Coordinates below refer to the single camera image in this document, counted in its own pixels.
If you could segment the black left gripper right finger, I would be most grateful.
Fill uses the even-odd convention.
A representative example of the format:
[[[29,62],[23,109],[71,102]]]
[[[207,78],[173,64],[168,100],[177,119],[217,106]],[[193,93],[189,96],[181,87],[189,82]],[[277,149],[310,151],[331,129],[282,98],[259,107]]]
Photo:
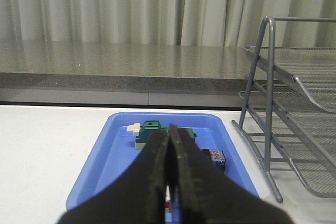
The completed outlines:
[[[167,181],[181,223],[292,223],[288,214],[224,175],[186,129],[170,125]]]

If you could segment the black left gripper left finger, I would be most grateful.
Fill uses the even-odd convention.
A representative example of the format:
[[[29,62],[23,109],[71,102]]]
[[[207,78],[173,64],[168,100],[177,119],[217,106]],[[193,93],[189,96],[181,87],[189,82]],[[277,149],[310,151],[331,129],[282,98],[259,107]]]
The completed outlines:
[[[165,131],[154,131],[124,173],[59,223],[164,223],[168,143]]]

